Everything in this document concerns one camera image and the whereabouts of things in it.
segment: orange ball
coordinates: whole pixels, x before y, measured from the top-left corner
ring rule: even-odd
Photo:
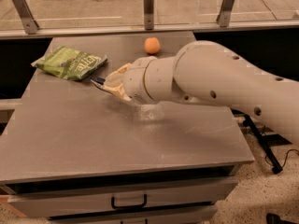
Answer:
[[[159,52],[160,42],[156,37],[147,38],[144,43],[144,49],[149,55],[153,55]]]

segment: table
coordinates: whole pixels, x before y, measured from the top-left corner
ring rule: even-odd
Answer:
[[[191,32],[61,37],[47,52],[64,45],[106,54],[95,73],[105,77],[147,56],[150,36],[160,39],[158,57],[194,40]],[[227,107],[127,105],[89,79],[37,70],[0,139],[0,187],[25,215],[51,223],[197,223],[253,161]]]

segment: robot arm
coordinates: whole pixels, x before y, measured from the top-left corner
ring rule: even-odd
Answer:
[[[141,105],[226,105],[299,144],[299,83],[267,73],[217,43],[196,41],[175,57],[140,58],[124,73],[122,86]]]

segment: gray tabletop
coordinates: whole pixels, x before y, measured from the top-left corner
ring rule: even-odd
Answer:
[[[145,38],[157,36],[159,57],[194,40],[188,32],[54,38],[108,56],[96,75],[147,56]],[[37,70],[22,104],[0,138],[0,182],[130,174],[253,161],[227,107],[126,105],[89,79],[66,81]]]

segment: green chip bag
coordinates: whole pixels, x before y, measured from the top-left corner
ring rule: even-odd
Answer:
[[[82,80],[106,60],[106,55],[100,58],[83,51],[59,47],[53,53],[35,61],[32,66],[63,79]]]

